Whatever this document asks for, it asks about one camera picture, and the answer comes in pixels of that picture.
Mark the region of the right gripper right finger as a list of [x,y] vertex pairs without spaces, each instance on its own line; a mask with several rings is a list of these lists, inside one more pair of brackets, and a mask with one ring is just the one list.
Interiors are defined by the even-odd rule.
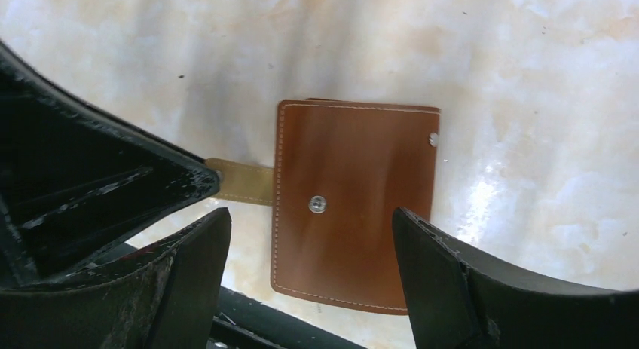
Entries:
[[548,277],[405,208],[393,240],[418,348],[636,348],[638,293]]

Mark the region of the brown leather card holder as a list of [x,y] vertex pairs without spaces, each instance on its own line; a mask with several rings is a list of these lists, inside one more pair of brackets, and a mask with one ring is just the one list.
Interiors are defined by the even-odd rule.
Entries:
[[407,312],[393,243],[395,209],[428,218],[439,109],[283,100],[274,165],[208,158],[218,198],[269,206],[271,287],[379,314]]

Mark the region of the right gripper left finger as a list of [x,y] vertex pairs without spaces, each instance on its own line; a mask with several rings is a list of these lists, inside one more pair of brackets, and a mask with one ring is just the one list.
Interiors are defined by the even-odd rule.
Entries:
[[3,348],[203,348],[231,238],[219,208],[59,283],[1,293]]

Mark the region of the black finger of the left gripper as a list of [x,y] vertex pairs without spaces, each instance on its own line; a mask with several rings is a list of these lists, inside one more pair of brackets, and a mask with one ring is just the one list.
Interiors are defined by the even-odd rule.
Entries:
[[54,281],[219,191],[204,160],[1,47],[1,285]]

